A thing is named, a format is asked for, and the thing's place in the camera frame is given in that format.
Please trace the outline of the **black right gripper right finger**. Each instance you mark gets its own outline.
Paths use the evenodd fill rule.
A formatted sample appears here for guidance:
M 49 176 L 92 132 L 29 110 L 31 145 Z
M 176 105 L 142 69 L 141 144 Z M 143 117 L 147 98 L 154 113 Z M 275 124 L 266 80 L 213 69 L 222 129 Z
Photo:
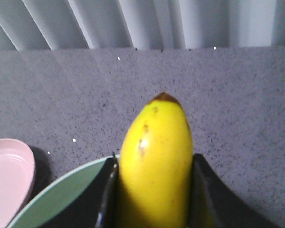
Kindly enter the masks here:
M 193 155 L 189 228 L 276 228 L 213 171 L 202 154 Z

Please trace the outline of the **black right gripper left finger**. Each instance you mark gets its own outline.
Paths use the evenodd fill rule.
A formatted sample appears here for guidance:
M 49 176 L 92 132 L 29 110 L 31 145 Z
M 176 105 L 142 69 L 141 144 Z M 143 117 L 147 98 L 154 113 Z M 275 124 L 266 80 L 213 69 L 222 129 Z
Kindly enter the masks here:
M 95 179 L 43 228 L 113 228 L 118 160 L 113 153 Z

